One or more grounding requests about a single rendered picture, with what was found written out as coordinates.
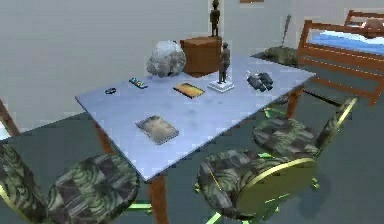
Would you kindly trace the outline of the pale blue table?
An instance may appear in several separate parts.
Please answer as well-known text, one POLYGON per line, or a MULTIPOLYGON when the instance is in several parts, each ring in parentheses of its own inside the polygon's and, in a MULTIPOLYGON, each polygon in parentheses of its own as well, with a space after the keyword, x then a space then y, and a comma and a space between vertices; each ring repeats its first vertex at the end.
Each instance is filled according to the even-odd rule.
POLYGON ((100 88, 76 97, 99 126, 100 138, 106 143, 113 142, 149 183, 156 224, 168 224, 162 172, 277 98, 290 91, 298 92, 313 76, 305 70, 238 55, 232 57, 230 74, 232 90, 218 93, 207 89, 193 99, 173 87, 188 82, 205 89, 217 79, 215 73, 202 78, 186 74, 147 78, 148 87, 144 90, 124 81, 114 86, 117 90, 114 94, 107 95, 106 89, 100 88), (258 73, 269 74, 273 80, 271 90, 261 92, 248 84, 248 75, 258 73), (179 130, 179 136, 162 145, 153 143, 135 125, 152 115, 172 124, 179 130))

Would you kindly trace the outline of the orange book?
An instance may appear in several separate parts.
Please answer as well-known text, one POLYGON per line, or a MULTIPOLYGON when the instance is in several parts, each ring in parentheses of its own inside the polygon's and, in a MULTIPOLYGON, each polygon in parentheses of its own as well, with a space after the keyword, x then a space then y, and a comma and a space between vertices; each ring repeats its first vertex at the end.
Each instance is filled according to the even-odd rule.
POLYGON ((174 90, 190 99, 201 96, 202 94, 205 93, 204 90, 189 83, 178 84, 174 87, 174 90))

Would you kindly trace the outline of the grey notebook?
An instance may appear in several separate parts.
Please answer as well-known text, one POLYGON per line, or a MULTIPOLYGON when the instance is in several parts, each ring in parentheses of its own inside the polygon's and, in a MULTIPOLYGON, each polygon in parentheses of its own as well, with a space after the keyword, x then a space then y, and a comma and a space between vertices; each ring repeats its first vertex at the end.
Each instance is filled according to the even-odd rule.
POLYGON ((136 126, 157 145, 161 145, 179 135, 176 128, 158 115, 138 121, 136 126))

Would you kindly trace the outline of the dark statue on white base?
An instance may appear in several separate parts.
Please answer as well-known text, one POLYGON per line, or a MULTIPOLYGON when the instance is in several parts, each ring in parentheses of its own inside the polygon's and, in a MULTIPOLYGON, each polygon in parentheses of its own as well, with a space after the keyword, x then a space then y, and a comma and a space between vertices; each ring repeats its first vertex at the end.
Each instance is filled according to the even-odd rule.
POLYGON ((231 63, 231 53, 228 48, 228 43, 224 42, 222 44, 222 51, 220 56, 220 64, 219 64, 219 78, 217 81, 213 81, 208 84, 208 87, 218 91, 220 93, 224 93, 234 87, 231 81, 227 81, 227 70, 231 63))

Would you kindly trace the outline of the brown wooden box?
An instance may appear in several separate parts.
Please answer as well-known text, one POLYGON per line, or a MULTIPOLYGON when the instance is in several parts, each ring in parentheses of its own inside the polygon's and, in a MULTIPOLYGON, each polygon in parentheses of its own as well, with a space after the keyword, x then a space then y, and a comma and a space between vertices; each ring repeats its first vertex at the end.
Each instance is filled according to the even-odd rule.
POLYGON ((218 70, 222 38, 195 37, 180 41, 186 56, 184 72, 194 78, 209 75, 218 70))

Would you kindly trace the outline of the grey crumpled rock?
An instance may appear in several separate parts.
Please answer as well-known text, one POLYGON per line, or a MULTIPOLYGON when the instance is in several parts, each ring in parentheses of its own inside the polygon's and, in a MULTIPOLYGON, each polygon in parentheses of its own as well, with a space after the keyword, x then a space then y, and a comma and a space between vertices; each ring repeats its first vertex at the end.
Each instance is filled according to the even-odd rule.
POLYGON ((186 65, 181 45, 173 40, 158 42, 147 60, 147 71, 161 78, 179 75, 186 65))

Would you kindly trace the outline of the colourful remote control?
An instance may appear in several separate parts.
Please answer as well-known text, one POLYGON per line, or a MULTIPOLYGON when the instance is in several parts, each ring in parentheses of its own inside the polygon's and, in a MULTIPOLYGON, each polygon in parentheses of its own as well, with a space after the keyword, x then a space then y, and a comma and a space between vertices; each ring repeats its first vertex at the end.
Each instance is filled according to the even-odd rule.
POLYGON ((139 88, 139 89, 145 89, 145 88, 147 88, 147 85, 146 85, 143 81, 140 81, 140 80, 138 80, 138 79, 135 78, 135 77, 132 77, 132 78, 129 80, 129 82, 130 82, 131 84, 133 84, 134 86, 136 86, 137 88, 139 88))

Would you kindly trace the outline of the black binoculars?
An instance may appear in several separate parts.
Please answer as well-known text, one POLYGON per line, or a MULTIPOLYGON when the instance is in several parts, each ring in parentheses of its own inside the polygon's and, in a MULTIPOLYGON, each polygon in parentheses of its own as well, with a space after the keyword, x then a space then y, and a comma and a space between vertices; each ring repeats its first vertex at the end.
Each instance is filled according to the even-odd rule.
POLYGON ((273 88, 273 80, 268 73, 249 74, 247 82, 253 89, 260 90, 261 92, 273 88))

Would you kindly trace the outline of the green patterned office chair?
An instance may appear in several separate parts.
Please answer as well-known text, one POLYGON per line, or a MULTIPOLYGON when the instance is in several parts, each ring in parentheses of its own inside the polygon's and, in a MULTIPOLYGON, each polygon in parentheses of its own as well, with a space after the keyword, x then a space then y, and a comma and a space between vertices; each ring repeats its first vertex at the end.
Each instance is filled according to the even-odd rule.
POLYGON ((0 145, 0 197, 30 224, 109 224, 138 203, 139 175, 119 154, 100 154, 66 170, 44 195, 17 151, 0 145))
POLYGON ((281 203, 310 185, 316 160, 228 150, 200 164, 195 190, 220 217, 257 223, 269 219, 281 203))
POLYGON ((316 135, 309 126, 293 118, 275 117, 252 130, 255 143, 271 154, 286 157, 311 155, 317 159, 333 140, 356 105, 357 98, 347 98, 316 135))

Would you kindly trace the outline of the dark standing figurine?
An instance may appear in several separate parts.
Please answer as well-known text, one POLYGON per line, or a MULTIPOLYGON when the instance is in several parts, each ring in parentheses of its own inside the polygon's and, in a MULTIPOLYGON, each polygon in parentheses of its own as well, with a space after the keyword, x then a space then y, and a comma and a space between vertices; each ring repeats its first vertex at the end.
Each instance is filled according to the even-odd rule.
POLYGON ((212 9, 210 11, 211 36, 218 35, 218 24, 220 20, 219 0, 212 1, 212 9))

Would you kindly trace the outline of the green floor cushion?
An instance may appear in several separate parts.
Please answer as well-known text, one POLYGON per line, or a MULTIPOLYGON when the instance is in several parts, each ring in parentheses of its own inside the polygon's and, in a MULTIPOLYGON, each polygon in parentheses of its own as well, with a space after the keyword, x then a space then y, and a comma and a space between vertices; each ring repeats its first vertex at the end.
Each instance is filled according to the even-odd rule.
POLYGON ((298 64, 297 51, 289 47, 270 47, 264 51, 264 57, 286 66, 296 66, 298 64))

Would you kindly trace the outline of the grey baseball bat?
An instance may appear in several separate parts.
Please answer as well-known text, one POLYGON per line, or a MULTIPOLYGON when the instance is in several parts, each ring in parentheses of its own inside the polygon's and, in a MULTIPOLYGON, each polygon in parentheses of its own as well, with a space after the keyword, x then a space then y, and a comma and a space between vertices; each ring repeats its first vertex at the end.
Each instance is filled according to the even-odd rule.
POLYGON ((284 26, 284 32, 283 32, 283 37, 282 37, 282 41, 281 41, 281 46, 284 46, 284 43, 285 43, 285 40, 286 40, 286 36, 287 36, 287 32, 288 32, 288 29, 289 29, 290 21, 291 21, 291 14, 288 14, 287 17, 286 17, 286 20, 285 20, 285 26, 284 26))

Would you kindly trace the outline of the brown wooden bed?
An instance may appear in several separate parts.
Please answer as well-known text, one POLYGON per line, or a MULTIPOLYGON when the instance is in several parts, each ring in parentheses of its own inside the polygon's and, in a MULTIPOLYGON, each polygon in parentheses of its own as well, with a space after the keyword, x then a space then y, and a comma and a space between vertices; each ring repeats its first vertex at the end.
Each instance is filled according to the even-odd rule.
POLYGON ((312 78, 312 81, 315 83, 368 98, 369 103, 374 105, 379 99, 381 92, 384 90, 383 55, 357 50, 347 50, 341 47, 331 47, 330 45, 309 43, 307 41, 311 29, 340 31, 346 32, 347 34, 360 34, 363 31, 367 32, 367 29, 363 30, 362 28, 358 28, 358 25, 361 25, 361 22, 353 21, 353 17, 384 19, 384 13, 350 10, 343 25, 326 24, 306 20, 304 22, 297 49, 298 64, 300 66, 310 65, 320 67, 334 72, 344 72, 347 75, 374 81, 377 86, 373 91, 369 92, 333 83, 318 77, 312 78))

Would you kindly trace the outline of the brown wooden furniture leg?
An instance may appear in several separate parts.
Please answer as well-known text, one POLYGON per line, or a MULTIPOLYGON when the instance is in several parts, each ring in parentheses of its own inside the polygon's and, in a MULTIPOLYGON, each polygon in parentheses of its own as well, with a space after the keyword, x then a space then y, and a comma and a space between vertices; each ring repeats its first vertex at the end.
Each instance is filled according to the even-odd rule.
POLYGON ((16 124, 14 123, 12 117, 8 113, 1 99, 0 99, 0 122, 4 125, 5 129, 10 134, 11 137, 18 136, 20 134, 20 131, 18 130, 16 124))

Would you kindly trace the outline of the brown pillow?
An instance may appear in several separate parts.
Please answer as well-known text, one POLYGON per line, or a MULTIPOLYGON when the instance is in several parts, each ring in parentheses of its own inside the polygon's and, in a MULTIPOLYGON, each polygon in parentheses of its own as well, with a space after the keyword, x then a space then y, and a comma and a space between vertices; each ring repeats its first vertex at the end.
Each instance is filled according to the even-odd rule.
POLYGON ((368 18, 361 25, 362 28, 382 30, 384 29, 384 21, 381 19, 368 18))

